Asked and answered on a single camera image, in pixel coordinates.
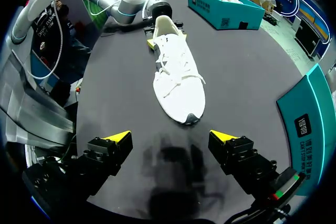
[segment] teal box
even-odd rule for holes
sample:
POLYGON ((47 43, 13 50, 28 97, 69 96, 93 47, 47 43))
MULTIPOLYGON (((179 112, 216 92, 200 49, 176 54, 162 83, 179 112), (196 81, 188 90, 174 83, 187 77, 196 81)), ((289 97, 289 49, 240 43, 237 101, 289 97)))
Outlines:
POLYGON ((258 30, 265 10, 250 0, 239 1, 242 4, 221 0, 188 0, 188 6, 217 30, 258 30))
POLYGON ((306 175, 297 195, 310 195, 336 143, 335 109, 320 66, 316 64, 277 103, 287 131, 292 167, 306 175))

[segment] logo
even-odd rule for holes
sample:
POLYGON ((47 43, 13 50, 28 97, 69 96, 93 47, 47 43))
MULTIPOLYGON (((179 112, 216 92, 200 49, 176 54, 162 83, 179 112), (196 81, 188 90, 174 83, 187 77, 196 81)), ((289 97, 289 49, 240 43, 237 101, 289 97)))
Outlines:
POLYGON ((311 133, 311 126, 308 114, 304 114, 299 118, 295 119, 294 124, 298 137, 303 137, 311 133))

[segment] round black table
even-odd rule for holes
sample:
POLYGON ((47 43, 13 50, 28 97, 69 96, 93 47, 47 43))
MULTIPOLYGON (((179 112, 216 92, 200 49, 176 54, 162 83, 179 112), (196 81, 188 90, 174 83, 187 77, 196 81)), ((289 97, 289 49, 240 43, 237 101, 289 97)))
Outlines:
POLYGON ((101 37, 80 94, 78 153, 96 136, 126 130, 132 131, 133 150, 117 176, 88 200, 125 216, 223 223, 254 199, 221 170, 207 148, 209 131, 247 136, 282 172, 290 154, 276 101, 301 74, 264 30, 217 31, 187 0, 169 3, 206 81, 204 115, 195 126, 182 126, 162 110, 152 85, 156 59, 143 29, 101 37))

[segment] teal display panel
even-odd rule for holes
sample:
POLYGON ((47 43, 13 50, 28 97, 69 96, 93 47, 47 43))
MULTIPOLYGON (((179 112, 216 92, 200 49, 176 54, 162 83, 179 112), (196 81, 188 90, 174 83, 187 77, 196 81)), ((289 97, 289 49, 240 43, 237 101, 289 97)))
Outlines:
POLYGON ((297 195, 320 182, 336 143, 336 116, 327 81, 316 64, 277 101, 286 127, 292 167, 306 174, 297 195))

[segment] green light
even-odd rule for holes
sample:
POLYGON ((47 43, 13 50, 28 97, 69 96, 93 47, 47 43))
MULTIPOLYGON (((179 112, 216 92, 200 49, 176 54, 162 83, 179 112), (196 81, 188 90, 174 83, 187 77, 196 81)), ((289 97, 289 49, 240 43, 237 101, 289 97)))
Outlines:
POLYGON ((277 191, 275 195, 280 199, 284 195, 284 193, 282 191, 277 191))

